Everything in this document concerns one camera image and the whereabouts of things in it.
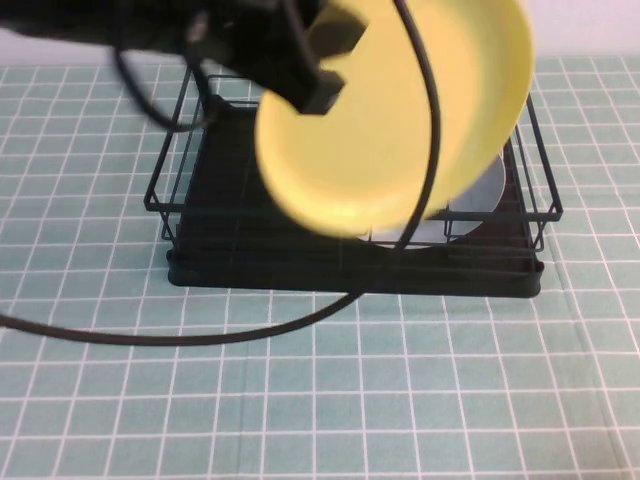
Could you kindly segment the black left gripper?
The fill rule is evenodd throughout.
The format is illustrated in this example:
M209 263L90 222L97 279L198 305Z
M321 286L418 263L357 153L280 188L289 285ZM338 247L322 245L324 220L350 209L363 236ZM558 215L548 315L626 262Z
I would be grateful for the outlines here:
M350 53L367 29L358 14L321 1L185 1L183 55L199 92L201 64L214 61L283 98L305 115L325 115L345 85L317 56Z

